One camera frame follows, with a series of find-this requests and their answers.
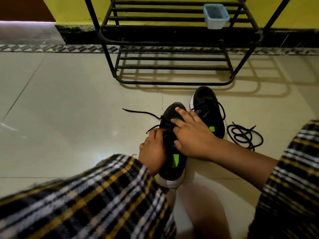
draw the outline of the plaid sleeve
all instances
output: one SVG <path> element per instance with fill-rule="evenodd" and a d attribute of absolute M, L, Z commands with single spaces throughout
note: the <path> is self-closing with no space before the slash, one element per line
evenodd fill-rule
<path fill-rule="evenodd" d="M 172 238 L 166 197 L 137 159 L 96 167 L 0 200 L 0 238 Z"/>
<path fill-rule="evenodd" d="M 266 182 L 248 238 L 319 238 L 319 120 L 294 137 Z"/>

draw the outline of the decorative floor border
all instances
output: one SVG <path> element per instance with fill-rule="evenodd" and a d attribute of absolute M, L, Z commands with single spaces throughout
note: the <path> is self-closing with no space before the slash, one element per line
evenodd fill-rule
<path fill-rule="evenodd" d="M 108 45 L 110 53 L 117 53 L 118 46 Z M 170 48 L 157 47 L 163 53 L 169 52 Z M 218 48 L 185 48 L 185 47 L 172 47 L 180 50 L 185 49 L 202 49 L 214 50 Z M 229 54 L 245 54 L 247 48 L 230 48 Z M 29 53 L 103 53 L 101 45 L 88 44 L 88 45 L 27 45 L 27 44 L 0 44 L 0 52 L 29 52 Z M 319 56 L 319 48 L 256 48 L 253 55 L 317 55 Z"/>

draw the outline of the black sneaker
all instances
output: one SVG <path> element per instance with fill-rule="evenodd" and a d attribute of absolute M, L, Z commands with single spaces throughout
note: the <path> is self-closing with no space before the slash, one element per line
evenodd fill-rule
<path fill-rule="evenodd" d="M 167 160 L 162 166 L 160 172 L 155 176 L 157 183 L 165 188 L 176 188 L 178 187 L 184 178 L 185 174 L 185 166 L 187 157 L 181 154 L 175 147 L 174 141 L 177 140 L 173 132 L 173 128 L 176 126 L 171 122 L 171 119 L 180 119 L 183 120 L 180 114 L 175 111 L 175 108 L 179 107 L 183 110 L 186 110 L 185 106 L 179 102 L 175 102 L 171 104 L 164 112 L 161 117 L 157 117 L 152 113 L 149 112 L 138 112 L 138 111 L 131 111 L 126 110 L 128 112 L 137 112 L 137 113 L 146 113 L 160 119 L 160 128 L 165 128 L 166 131 L 163 133 L 163 140 L 165 144 L 165 151 L 167 155 Z"/>
<path fill-rule="evenodd" d="M 223 110 L 223 117 L 221 116 L 219 106 Z M 194 110 L 215 136 L 221 139 L 224 138 L 225 111 L 211 88 L 207 86 L 199 87 L 190 99 L 189 107 L 191 110 Z"/>

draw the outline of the shoe rack shelf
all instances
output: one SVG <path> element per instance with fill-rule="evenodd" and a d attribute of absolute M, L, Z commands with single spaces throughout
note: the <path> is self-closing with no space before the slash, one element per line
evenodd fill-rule
<path fill-rule="evenodd" d="M 230 84 L 289 1 L 283 0 L 265 28 L 261 29 L 246 6 L 246 0 L 237 2 L 111 0 L 101 26 L 91 0 L 85 0 L 110 70 L 118 82 L 136 85 L 192 86 Z M 226 7 L 231 16 L 228 27 L 219 30 L 210 30 L 206 27 L 203 5 L 208 3 L 220 3 Z M 246 23 L 249 27 L 234 27 L 236 23 Z M 115 65 L 111 61 L 106 44 L 119 45 Z M 232 47 L 249 48 L 235 70 L 227 53 L 227 48 Z M 150 53 L 172 55 L 143 56 Z M 128 60 L 137 60 L 138 65 L 126 64 Z M 155 62 L 153 65 L 142 65 L 141 60 Z M 157 61 L 171 61 L 174 65 L 158 65 Z M 182 63 L 181 61 L 211 61 L 213 63 L 211 66 L 189 66 L 179 64 Z M 227 82 L 123 80 L 118 76 L 118 72 L 124 69 L 228 71 L 230 79 Z"/>

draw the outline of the blue plastic container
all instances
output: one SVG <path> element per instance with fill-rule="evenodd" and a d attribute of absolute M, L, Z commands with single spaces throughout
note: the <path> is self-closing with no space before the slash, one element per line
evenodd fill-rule
<path fill-rule="evenodd" d="M 208 29 L 222 29 L 229 22 L 229 14 L 222 4 L 205 4 L 203 11 Z"/>

